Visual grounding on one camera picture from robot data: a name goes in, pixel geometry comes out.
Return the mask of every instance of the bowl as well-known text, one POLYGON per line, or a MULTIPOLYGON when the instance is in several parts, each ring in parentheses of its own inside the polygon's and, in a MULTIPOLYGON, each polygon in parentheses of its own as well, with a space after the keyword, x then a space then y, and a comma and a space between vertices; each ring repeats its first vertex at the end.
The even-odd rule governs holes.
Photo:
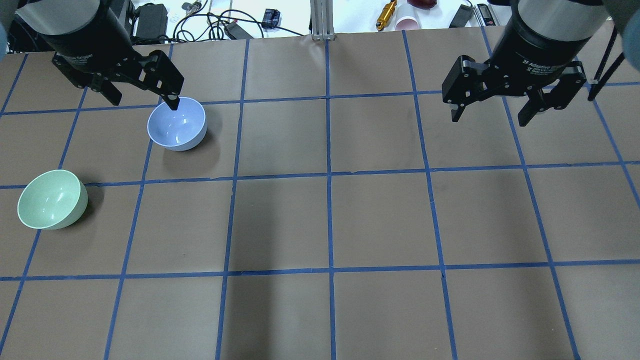
POLYGON ((22 191, 18 217, 32 229, 61 229, 82 216, 86 203, 86 188, 74 173, 52 170, 36 177, 22 191))
POLYGON ((178 110, 163 102, 147 122, 147 133, 153 142, 173 151, 185 151, 198 145, 207 132, 207 119, 202 105, 190 97, 181 97, 178 110))

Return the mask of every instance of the cable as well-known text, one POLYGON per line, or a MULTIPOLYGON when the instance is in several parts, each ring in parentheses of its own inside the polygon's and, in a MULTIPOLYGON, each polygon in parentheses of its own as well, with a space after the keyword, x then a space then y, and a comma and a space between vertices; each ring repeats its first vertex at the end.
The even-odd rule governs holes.
POLYGON ((625 53, 621 53, 620 55, 618 55, 618 57, 613 61, 613 64, 611 64, 611 66, 609 67, 609 70, 607 70, 607 72, 605 72, 604 75, 602 76, 602 80, 598 81, 597 84, 594 84, 591 87, 591 91, 589 91, 589 97, 587 97, 587 100, 593 101, 596 98, 596 96, 602 90, 602 88, 607 83, 609 78, 613 75, 613 72, 618 69, 618 67, 620 66, 622 61, 624 61, 624 59, 625 59, 625 53))
POLYGON ((293 30, 289 30, 289 29, 281 28, 280 26, 274 26, 274 28, 276 28, 276 29, 280 29, 280 30, 284 30, 284 31, 288 31, 288 32, 290 32, 290 33, 292 33, 292 34, 296 34, 296 35, 301 36, 301 37, 303 37, 303 36, 304 36, 304 35, 302 35, 301 33, 297 33, 297 32, 295 32, 295 31, 293 31, 293 30))
POLYGON ((264 31, 262 30, 262 26, 260 25, 260 24, 261 24, 261 22, 259 22, 258 20, 256 20, 256 19, 255 19, 255 17, 251 16, 250 14, 248 14, 248 13, 246 13, 246 12, 242 11, 242 10, 229 9, 229 10, 225 10, 225 11, 223 11, 222 13, 220 13, 220 15, 218 16, 218 18, 225 18, 225 16, 224 16, 224 15, 225 15, 226 13, 228 13, 228 12, 238 12, 238 13, 244 14, 244 15, 248 16, 249 18, 251 18, 251 20, 253 20, 253 22, 254 22, 254 23, 256 23, 256 25, 258 25, 258 29, 260 30, 260 36, 261 36, 262 38, 264 38, 264 31))
POLYGON ((600 64, 598 65, 598 70, 596 71, 596 76, 593 77, 595 82, 599 82, 600 75, 604 71, 605 65, 607 65, 607 60, 609 59, 609 55, 611 54, 611 49, 613 49, 613 44, 616 42, 616 38, 618 37, 618 29, 613 27, 613 31, 611 32, 611 37, 609 38, 609 43, 607 44, 607 48, 602 55, 602 60, 600 60, 600 64))
POLYGON ((24 30, 25 34, 27 34, 29 40, 31 40, 31 43, 33 44, 33 50, 35 50, 36 52, 40 52, 40 48, 38 47, 38 44, 36 44, 36 40, 31 36, 31 33, 24 27, 24 25, 22 25, 20 21, 15 21, 15 23, 18 24, 22 28, 22 30, 24 30))
MULTIPOLYGON (((175 27, 173 28, 173 36, 171 38, 167 37, 167 36, 163 36, 164 38, 166 38, 166 41, 173 41, 173 42, 202 42, 202 41, 210 41, 210 40, 226 40, 224 39, 225 36, 225 32, 224 32, 224 27, 229 24, 229 21, 226 20, 234 20, 234 21, 243 21, 243 22, 251 22, 254 23, 256 25, 258 25, 258 29, 260 30, 260 35, 262 38, 264 38, 264 32, 262 30, 262 26, 261 26, 261 22, 258 21, 255 17, 251 16, 249 13, 246 13, 242 10, 235 10, 235 9, 228 9, 223 11, 222 13, 220 13, 219 15, 216 15, 214 13, 211 12, 207 12, 207 13, 194 13, 192 15, 189 15, 187 17, 182 18, 180 21, 178 21, 175 25, 175 27), (247 20, 247 19, 240 19, 237 17, 231 17, 231 16, 225 16, 225 14, 230 13, 230 12, 238 12, 241 13, 249 18, 251 18, 251 20, 247 20), (206 16, 207 17, 207 28, 204 30, 204 32, 202 34, 200 34, 200 36, 196 37, 192 32, 185 30, 184 29, 184 25, 185 23, 191 19, 192 17, 198 17, 198 16, 206 16)), ((276 26, 276 29, 280 29, 280 30, 284 30, 287 32, 290 32, 292 34, 298 35, 298 36, 304 36, 301 33, 295 32, 293 30, 289 30, 286 28, 282 28, 280 26, 276 26)))

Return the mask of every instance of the yellow tool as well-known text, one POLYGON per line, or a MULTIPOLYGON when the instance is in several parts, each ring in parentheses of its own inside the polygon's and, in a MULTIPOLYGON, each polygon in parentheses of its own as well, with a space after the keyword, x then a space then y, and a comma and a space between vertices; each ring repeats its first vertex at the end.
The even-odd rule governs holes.
POLYGON ((378 31, 382 31, 382 29, 387 27, 391 16, 393 16, 396 11, 396 4, 397 0, 391 0, 391 2, 386 4, 384 9, 382 9, 382 12, 378 17, 378 21, 376 22, 376 29, 378 29, 378 31))

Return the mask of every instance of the mint green bowl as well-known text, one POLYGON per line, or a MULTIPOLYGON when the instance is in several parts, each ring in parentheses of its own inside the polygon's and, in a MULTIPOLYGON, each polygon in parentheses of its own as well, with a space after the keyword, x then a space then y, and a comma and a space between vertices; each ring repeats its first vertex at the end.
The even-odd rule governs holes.
POLYGON ((52 170, 36 177, 22 191, 18 217, 32 229, 61 229, 82 216, 86 203, 86 188, 76 175, 52 170))

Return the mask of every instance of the white table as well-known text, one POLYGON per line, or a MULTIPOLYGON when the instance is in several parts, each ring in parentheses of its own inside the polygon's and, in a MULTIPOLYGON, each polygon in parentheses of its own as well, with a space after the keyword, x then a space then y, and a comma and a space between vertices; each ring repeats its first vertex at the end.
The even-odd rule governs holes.
MULTIPOLYGON (((136 6, 146 3, 164 4, 169 13, 169 22, 167 25, 167 35, 173 34, 173 29, 183 17, 184 10, 182 4, 185 0, 134 0, 136 6)), ((472 0, 474 5, 479 3, 486 4, 486 0, 472 0)), ((333 0, 333 27, 336 33, 372 33, 376 32, 375 22, 387 4, 387 0, 333 0)), ((398 5, 405 4, 406 0, 398 0, 398 5)), ((464 0, 439 0, 438 4, 430 10, 416 9, 420 26, 423 29, 439 29, 448 28, 458 7, 461 4, 468 4, 464 0)), ((310 3, 308 1, 291 1, 291 0, 209 0, 205 7, 206 10, 219 14, 222 11, 233 8, 242 10, 255 17, 258 21, 262 20, 264 10, 274 8, 279 10, 282 15, 280 26, 291 29, 301 34, 309 34, 309 18, 310 3)), ((505 25, 511 17, 511 9, 507 6, 494 6, 495 18, 498 25, 505 25)), ((249 19, 240 13, 233 13, 231 16, 240 19, 249 19)), ((240 22, 242 28, 253 37, 260 37, 258 25, 249 22, 240 22)), ((475 17, 467 23, 467 26, 478 26, 475 17)), ((192 32, 195 36, 201 34, 207 26, 205 17, 195 17, 189 19, 184 25, 184 29, 192 32)), ((393 27, 389 26, 384 31, 392 31, 393 27)), ((284 30, 266 30, 264 37, 289 37, 294 36, 284 30)))

